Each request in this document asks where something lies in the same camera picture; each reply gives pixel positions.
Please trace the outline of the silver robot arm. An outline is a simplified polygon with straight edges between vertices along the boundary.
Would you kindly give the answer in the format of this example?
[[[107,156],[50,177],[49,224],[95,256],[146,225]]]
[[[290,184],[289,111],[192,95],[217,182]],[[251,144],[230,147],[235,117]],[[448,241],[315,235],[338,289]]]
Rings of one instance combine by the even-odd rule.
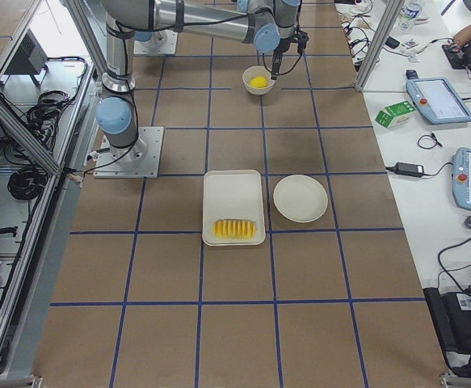
[[[141,143],[132,96],[137,32],[185,32],[252,44],[258,53],[272,55],[272,79],[281,76],[282,57],[290,46],[296,44],[303,53],[308,41],[299,24],[299,1],[240,1],[235,11],[194,1],[104,1],[102,5],[107,14],[102,84],[108,95],[95,116],[114,158],[136,158]]]

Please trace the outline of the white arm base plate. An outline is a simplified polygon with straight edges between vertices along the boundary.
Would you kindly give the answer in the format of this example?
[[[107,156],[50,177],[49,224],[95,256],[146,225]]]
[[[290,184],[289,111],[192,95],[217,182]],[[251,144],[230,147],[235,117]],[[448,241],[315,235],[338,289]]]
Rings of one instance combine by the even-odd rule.
[[[103,146],[109,151],[99,154],[93,176],[99,179],[157,178],[163,137],[163,127],[139,127],[137,141],[119,148],[118,137],[105,134]]]

